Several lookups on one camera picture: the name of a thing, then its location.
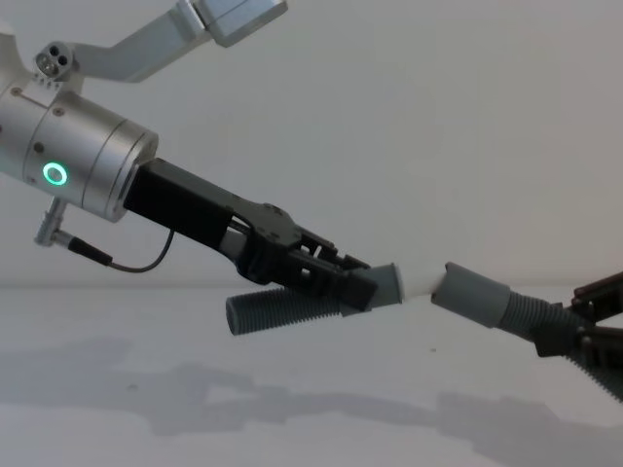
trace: black mechanical linkage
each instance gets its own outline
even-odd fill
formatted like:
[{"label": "black mechanical linkage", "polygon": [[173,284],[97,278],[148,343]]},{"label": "black mechanical linkage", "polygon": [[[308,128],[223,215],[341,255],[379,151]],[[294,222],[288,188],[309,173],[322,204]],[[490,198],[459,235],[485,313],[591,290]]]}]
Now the black mechanical linkage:
[{"label": "black mechanical linkage", "polygon": [[548,324],[532,330],[541,357],[566,356],[579,350],[589,368],[623,370],[623,330],[597,323],[623,312],[623,273],[574,290],[568,312],[586,320],[579,328]]},{"label": "black mechanical linkage", "polygon": [[282,209],[238,197],[160,159],[137,170],[125,207],[222,253],[257,284],[274,282],[362,311],[378,288],[353,273],[367,264],[340,257],[333,243],[299,227]]}]

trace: gray rubber end cap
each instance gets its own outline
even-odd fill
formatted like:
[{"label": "gray rubber end cap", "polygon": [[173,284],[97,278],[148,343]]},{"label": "gray rubber end cap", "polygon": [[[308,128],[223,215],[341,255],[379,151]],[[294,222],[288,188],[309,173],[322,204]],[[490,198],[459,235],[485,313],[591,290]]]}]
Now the gray rubber end cap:
[{"label": "gray rubber end cap", "polygon": [[402,275],[397,265],[364,269],[358,274],[374,280],[379,285],[377,293],[370,303],[371,308],[402,304],[404,302],[405,294],[402,286]]},{"label": "gray rubber end cap", "polygon": [[454,263],[431,301],[488,328],[496,328],[510,300],[510,287]]}]

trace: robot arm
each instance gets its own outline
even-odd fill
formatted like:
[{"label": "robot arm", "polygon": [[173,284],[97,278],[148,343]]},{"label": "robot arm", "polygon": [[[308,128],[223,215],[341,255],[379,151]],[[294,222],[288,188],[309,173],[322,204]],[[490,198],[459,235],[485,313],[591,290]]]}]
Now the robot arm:
[{"label": "robot arm", "polygon": [[[83,76],[138,83],[210,39],[229,48],[286,11],[284,0],[180,0],[114,47],[71,50]],[[40,59],[54,63],[56,56],[48,48]]]},{"label": "robot arm", "polygon": [[574,291],[571,306],[520,295],[453,263],[431,297],[435,305],[531,342],[539,357],[565,357],[623,402],[623,331],[598,323],[623,310],[623,274]]},{"label": "robot arm", "polygon": [[85,77],[139,82],[210,39],[230,47],[286,10],[284,0],[180,0],[110,49],[52,42],[34,72],[0,29],[0,171],[54,198],[36,242],[115,267],[61,229],[63,213],[74,205],[118,222],[130,210],[222,253],[255,283],[370,309],[378,284],[361,273],[368,265],[338,256],[276,206],[156,159],[157,134],[80,95]]}]

